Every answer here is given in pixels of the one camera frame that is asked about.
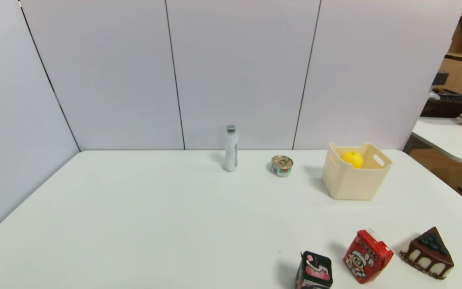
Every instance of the bottle cap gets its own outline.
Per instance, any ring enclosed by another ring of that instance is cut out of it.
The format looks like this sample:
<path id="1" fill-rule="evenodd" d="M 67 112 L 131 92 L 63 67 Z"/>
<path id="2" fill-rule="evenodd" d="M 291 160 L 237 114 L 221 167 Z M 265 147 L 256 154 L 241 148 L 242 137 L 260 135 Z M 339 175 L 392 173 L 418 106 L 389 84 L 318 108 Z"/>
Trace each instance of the bottle cap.
<path id="1" fill-rule="evenodd" d="M 233 133 L 236 130 L 236 126 L 234 124 L 230 124 L 229 126 L 226 126 L 226 132 Z"/>

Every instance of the dark snack box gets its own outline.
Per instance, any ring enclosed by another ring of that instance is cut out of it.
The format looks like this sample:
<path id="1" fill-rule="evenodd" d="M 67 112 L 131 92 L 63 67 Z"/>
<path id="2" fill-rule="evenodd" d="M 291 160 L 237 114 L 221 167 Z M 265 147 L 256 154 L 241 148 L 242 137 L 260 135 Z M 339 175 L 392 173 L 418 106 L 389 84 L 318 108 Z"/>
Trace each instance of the dark snack box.
<path id="1" fill-rule="evenodd" d="M 328 289 L 332 285 L 330 258 L 304 252 L 297 270 L 295 289 Z"/>

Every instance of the basket handle hole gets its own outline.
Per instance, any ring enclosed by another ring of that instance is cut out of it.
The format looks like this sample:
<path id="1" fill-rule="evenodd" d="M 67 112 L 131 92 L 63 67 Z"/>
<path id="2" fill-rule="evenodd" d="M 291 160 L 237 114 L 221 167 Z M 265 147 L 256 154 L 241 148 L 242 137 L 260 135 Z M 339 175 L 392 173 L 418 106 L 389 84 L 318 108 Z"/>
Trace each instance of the basket handle hole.
<path id="1" fill-rule="evenodd" d="M 374 160 L 377 161 L 381 167 L 385 166 L 385 161 L 383 161 L 383 159 L 381 159 L 378 155 L 374 155 Z"/>

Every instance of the tin can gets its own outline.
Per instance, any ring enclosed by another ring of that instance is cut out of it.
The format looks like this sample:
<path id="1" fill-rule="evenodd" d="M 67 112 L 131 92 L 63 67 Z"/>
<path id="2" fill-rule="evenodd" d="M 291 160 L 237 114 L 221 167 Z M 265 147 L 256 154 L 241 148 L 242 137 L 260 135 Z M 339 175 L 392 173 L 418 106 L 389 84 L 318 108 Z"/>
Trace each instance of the tin can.
<path id="1" fill-rule="evenodd" d="M 287 156 L 284 155 L 276 155 L 272 158 L 271 163 L 271 172 L 276 176 L 289 176 L 292 172 L 292 167 L 294 165 L 294 161 Z"/>
<path id="2" fill-rule="evenodd" d="M 393 251 L 372 229 L 361 230 L 343 257 L 343 262 L 356 280 L 373 281 L 393 257 Z"/>

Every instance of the cream plastic basket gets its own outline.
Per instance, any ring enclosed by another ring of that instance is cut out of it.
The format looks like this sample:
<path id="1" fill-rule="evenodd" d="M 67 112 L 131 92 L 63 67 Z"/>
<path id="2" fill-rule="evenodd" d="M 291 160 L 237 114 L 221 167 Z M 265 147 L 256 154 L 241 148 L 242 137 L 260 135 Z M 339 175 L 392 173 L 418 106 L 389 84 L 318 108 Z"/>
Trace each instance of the cream plastic basket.
<path id="1" fill-rule="evenodd" d="M 357 151 L 363 156 L 361 169 L 355 169 L 341 159 L 340 156 L 349 151 Z M 337 147 L 329 143 L 322 181 L 333 199 L 370 200 L 374 198 L 391 166 L 392 161 L 371 143 L 361 147 Z"/>

